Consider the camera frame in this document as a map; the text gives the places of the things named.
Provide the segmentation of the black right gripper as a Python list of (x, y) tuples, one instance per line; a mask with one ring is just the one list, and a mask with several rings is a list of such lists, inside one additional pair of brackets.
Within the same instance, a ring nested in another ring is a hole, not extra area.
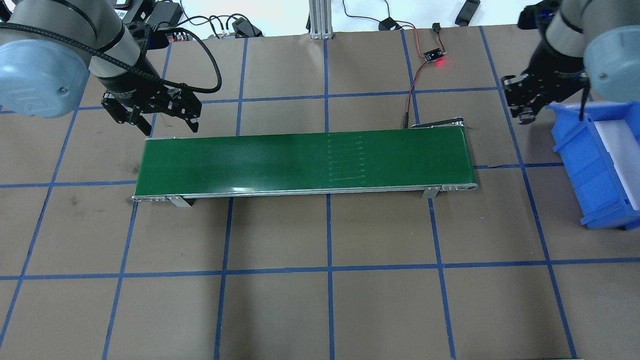
[(560, 103), (577, 92), (589, 100), (591, 84), (582, 57), (566, 55), (542, 39), (521, 75), (502, 77), (502, 89), (510, 116), (519, 125), (530, 125), (552, 102)]

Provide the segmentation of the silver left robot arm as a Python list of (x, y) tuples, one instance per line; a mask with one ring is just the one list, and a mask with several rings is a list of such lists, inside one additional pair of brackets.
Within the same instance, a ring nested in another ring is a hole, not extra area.
[(189, 89), (162, 84), (147, 59), (148, 49), (167, 45), (150, 26), (125, 23), (107, 0), (16, 0), (1, 21), (1, 105), (24, 116), (65, 116), (94, 76), (116, 123), (149, 136), (144, 114), (163, 113), (196, 133), (201, 101)]

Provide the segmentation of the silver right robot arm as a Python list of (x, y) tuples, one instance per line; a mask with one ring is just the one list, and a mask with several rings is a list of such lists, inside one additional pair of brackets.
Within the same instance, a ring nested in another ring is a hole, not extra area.
[(500, 80), (510, 116), (529, 125), (551, 103), (582, 92), (607, 101), (639, 100), (640, 3), (542, 0), (524, 7), (517, 26), (540, 41), (519, 75)]

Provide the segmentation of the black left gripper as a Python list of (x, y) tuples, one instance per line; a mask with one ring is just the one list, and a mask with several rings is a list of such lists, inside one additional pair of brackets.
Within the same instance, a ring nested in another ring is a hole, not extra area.
[(150, 136), (153, 127), (141, 116), (141, 111), (144, 114), (162, 112), (185, 121), (192, 133), (199, 131), (202, 102), (189, 89), (168, 88), (137, 75), (101, 77), (100, 83), (106, 89), (102, 107), (119, 125), (135, 126)]

